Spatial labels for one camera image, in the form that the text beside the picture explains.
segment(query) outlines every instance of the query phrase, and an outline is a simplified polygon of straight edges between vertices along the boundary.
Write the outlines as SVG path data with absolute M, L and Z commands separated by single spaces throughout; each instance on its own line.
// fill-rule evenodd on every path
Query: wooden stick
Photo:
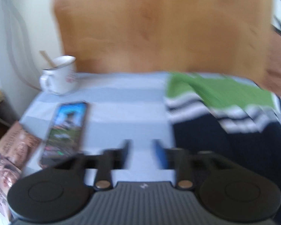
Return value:
M 43 58 L 49 63 L 49 65 L 52 68 L 55 68 L 56 65 L 55 63 L 50 59 L 50 57 L 48 56 L 48 54 L 46 53 L 46 51 L 40 51 L 40 54 L 43 56 Z

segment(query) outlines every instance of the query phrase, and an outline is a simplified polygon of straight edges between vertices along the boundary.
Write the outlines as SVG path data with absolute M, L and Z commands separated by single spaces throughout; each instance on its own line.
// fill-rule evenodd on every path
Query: white logo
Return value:
M 142 185 L 140 185 L 140 187 L 141 187 L 142 189 L 146 189 L 146 188 L 149 188 L 149 185 L 143 183 Z

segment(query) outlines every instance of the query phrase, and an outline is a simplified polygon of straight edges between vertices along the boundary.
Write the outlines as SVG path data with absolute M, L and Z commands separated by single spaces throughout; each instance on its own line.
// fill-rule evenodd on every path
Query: phone screen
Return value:
M 50 163 L 48 159 L 64 159 L 77 152 L 87 107 L 85 102 L 59 107 L 42 156 L 43 165 Z

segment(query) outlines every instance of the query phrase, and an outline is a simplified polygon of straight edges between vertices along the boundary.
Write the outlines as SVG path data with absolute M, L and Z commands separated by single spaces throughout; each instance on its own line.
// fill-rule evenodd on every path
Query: metal rivet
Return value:
M 181 180 L 178 183 L 178 186 L 182 189 L 190 189 L 191 187 L 193 187 L 194 183 L 189 181 L 189 180 Z
M 107 189 L 110 187 L 110 182 L 107 180 L 100 180 L 100 181 L 96 182 L 96 187 L 98 189 Z

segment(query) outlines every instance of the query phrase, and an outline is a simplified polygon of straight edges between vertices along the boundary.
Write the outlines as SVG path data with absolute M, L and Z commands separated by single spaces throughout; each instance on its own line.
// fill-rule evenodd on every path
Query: handle of mug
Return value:
M 53 75 L 44 74 L 40 77 L 40 85 L 44 92 L 52 93 L 50 89 L 51 84 L 49 83 L 49 78 L 53 77 Z

